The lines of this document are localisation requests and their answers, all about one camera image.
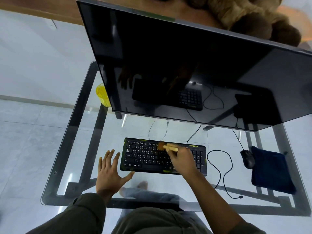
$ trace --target black monitor screen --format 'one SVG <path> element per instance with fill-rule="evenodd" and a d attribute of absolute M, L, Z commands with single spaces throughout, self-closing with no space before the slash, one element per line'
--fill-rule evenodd
<path fill-rule="evenodd" d="M 78 6 L 115 112 L 250 131 L 312 113 L 308 51 L 100 2 Z"/>

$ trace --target plush toy paw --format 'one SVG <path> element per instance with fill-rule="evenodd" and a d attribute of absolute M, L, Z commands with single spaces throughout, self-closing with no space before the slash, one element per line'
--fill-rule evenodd
<path fill-rule="evenodd" d="M 230 30 L 260 39 L 270 39 L 272 25 L 261 14 L 250 13 L 237 21 Z"/>
<path fill-rule="evenodd" d="M 188 4 L 196 9 L 202 8 L 207 3 L 207 0 L 188 0 Z"/>
<path fill-rule="evenodd" d="M 301 41 L 301 34 L 298 29 L 285 21 L 278 21 L 272 24 L 272 36 L 270 40 L 297 47 Z"/>

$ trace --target brush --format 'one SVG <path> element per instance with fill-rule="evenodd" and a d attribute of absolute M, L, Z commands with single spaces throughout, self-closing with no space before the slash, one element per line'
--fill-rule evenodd
<path fill-rule="evenodd" d="M 178 148 L 172 147 L 172 146 L 167 146 L 166 143 L 165 143 L 165 142 L 162 142 L 162 141 L 160 141 L 160 142 L 158 143 L 157 149 L 160 150 L 160 151 L 163 151 L 163 150 L 165 150 L 165 149 L 170 149 L 170 150 L 175 151 L 175 152 L 178 151 Z"/>

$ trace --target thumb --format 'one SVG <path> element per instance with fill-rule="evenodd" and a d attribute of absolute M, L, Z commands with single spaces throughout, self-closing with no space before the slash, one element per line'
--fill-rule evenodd
<path fill-rule="evenodd" d="M 177 156 L 174 154 L 174 152 L 171 149 L 166 149 L 166 152 L 169 155 L 171 161 L 173 161 L 177 158 Z"/>
<path fill-rule="evenodd" d="M 131 180 L 131 178 L 133 177 L 134 173 L 135 173 L 135 172 L 132 171 L 132 172 L 129 173 L 127 176 L 125 176 L 125 177 L 123 177 L 123 178 L 121 179 L 123 185 L 126 184 L 128 181 Z"/>

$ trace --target brown wooden surface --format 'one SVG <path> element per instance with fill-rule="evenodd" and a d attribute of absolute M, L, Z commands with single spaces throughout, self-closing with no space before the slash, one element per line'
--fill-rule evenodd
<path fill-rule="evenodd" d="M 221 28 L 221 24 L 211 13 L 206 10 L 193 9 L 186 4 L 185 0 L 101 1 Z M 76 0 L 0 0 L 0 9 L 83 25 Z"/>

